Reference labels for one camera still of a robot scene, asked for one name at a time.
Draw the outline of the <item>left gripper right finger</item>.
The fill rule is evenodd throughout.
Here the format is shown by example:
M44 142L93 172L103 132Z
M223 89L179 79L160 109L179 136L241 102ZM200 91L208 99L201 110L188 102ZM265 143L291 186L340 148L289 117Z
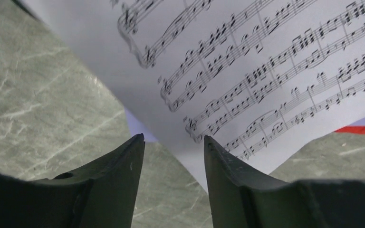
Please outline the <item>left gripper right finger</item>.
M216 228L365 228L365 180L284 182L204 139L204 164Z

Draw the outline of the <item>purple sheet paper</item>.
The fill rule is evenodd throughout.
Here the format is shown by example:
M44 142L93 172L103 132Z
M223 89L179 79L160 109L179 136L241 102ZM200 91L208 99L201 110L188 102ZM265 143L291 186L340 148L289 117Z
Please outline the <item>purple sheet paper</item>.
M136 117L129 110L124 108L124 111L129 131L132 136L138 133L143 133L147 142L152 143L157 141L153 134L138 119L136 119ZM350 124L350 126L365 126L365 118Z

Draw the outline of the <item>red sheet music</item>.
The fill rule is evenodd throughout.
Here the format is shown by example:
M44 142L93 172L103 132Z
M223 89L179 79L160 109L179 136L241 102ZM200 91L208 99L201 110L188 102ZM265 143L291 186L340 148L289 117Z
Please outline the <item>red sheet music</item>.
M346 126L335 131L336 133L365 134L365 126Z

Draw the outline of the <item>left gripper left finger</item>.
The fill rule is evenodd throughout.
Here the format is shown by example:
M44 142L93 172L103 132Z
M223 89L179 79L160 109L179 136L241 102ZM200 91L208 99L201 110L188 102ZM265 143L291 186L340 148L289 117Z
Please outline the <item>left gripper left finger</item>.
M53 179L0 174L0 228L129 228L144 160L143 134Z

